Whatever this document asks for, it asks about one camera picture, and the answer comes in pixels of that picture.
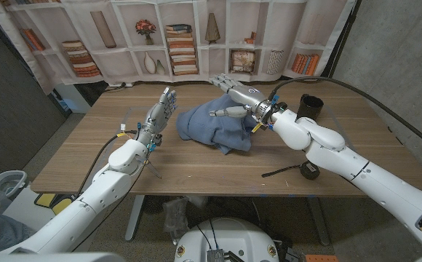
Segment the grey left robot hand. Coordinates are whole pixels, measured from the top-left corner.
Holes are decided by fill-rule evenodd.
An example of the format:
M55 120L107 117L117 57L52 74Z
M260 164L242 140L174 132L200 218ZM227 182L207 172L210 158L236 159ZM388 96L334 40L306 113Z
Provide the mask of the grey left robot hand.
M159 102L148 110L138 134L138 141L147 146L155 136L164 130L176 109L176 100L176 91L166 87L159 97Z

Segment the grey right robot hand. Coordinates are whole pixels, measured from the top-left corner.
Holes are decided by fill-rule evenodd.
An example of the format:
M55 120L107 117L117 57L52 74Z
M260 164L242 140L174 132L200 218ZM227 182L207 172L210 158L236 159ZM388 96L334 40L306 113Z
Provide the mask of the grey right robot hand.
M262 125L268 125L273 114L271 101L259 90L233 80L225 74L215 75L209 82L219 87L230 98L239 104L225 109L210 111L210 116L230 116L243 118L246 115L254 116L254 119Z

